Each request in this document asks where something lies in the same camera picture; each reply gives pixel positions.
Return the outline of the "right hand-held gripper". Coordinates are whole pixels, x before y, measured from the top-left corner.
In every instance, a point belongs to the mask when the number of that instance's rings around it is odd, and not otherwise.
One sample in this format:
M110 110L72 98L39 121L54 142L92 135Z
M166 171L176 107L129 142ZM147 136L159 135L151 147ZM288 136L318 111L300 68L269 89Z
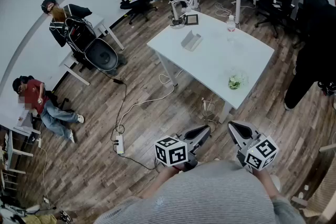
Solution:
M271 136L259 134L253 124L245 121L229 121L227 127L234 144L241 148L237 158L243 168L261 171L274 161L279 148Z

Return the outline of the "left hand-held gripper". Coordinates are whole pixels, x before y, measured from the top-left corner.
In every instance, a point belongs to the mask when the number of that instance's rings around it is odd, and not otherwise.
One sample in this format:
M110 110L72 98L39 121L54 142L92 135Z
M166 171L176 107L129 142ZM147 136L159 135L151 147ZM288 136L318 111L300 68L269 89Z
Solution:
M167 167L184 165L184 170L191 170L198 165L194 152L206 142L210 134L209 125L203 125L187 131L185 141L166 135L154 143L156 160Z

